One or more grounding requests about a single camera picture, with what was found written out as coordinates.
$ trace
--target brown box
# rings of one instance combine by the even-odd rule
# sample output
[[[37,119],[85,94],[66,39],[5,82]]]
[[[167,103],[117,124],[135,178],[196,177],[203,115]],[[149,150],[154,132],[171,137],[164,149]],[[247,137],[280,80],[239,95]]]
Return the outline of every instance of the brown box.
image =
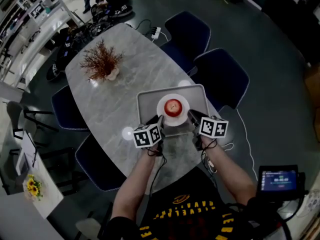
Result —
[[[320,107],[320,64],[307,70],[304,76],[304,83],[309,90],[313,105]]]
[[[317,108],[315,111],[314,130],[316,137],[320,142],[320,108]]]

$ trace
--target dark floor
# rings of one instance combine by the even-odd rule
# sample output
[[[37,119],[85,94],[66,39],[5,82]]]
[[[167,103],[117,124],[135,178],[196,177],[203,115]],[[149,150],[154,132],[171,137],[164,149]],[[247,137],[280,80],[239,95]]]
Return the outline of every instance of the dark floor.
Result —
[[[299,170],[306,173],[306,188],[310,188],[319,171],[320,156],[313,129],[314,112],[303,83],[306,65],[299,51],[281,30],[266,15],[247,3],[226,4],[222,0],[132,0],[132,6],[135,15],[128,21],[129,24],[137,27],[141,20],[150,19],[152,26],[161,27],[168,38],[170,34],[164,27],[166,19],[183,10],[190,11],[210,26],[209,48],[226,49],[250,77],[250,85],[239,111],[248,131],[255,170],[258,171],[260,165],[298,164]],[[146,33],[149,24],[144,22],[138,30]],[[165,41],[161,35],[155,43],[161,45]],[[50,65],[51,61],[48,60],[30,83],[31,94],[25,95],[22,100],[25,104],[52,111],[51,96],[68,83],[65,77],[57,83],[48,83],[46,73]],[[226,107],[220,115],[230,121],[234,130],[234,149],[228,154],[254,179],[244,128],[237,112]],[[57,125],[53,116],[46,116],[45,120]],[[50,136],[51,145],[43,152],[65,147],[77,148],[86,133],[61,129],[58,134],[50,133]],[[14,146],[8,134],[1,160],[3,154]],[[222,199],[232,202],[218,177],[217,181]],[[75,223],[87,217],[90,211],[96,211],[93,217],[101,221],[115,194],[101,192],[90,181],[83,181],[80,191],[64,198],[49,220],[66,239],[73,239],[77,234]]]

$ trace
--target person's left arm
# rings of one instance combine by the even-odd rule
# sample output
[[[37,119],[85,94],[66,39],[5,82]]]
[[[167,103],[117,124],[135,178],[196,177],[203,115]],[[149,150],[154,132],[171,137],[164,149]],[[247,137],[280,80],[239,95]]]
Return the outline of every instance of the person's left arm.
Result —
[[[111,219],[125,217],[134,222],[136,221],[138,208],[155,165],[156,156],[153,154],[153,152],[149,151],[148,155],[148,150],[146,149],[142,151],[141,157],[115,196]]]

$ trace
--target shirt logo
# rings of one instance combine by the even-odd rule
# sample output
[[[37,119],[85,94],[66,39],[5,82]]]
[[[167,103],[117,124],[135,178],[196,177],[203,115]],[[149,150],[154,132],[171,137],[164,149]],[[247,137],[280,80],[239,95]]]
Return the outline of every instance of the shirt logo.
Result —
[[[172,202],[174,205],[181,204],[182,202],[186,201],[190,197],[189,194],[182,194],[178,195],[174,198],[174,201]]]

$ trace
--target person's right arm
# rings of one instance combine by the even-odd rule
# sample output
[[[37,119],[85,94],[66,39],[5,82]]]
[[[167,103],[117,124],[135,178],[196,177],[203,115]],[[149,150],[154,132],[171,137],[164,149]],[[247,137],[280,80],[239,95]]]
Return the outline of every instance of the person's right arm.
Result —
[[[205,136],[201,136],[201,139],[203,148],[212,142],[212,139]],[[239,165],[228,157],[219,144],[214,142],[210,147],[214,148],[208,148],[205,151],[206,155],[217,169],[224,185],[238,203],[247,205],[248,201],[256,196],[256,186],[253,181]]]

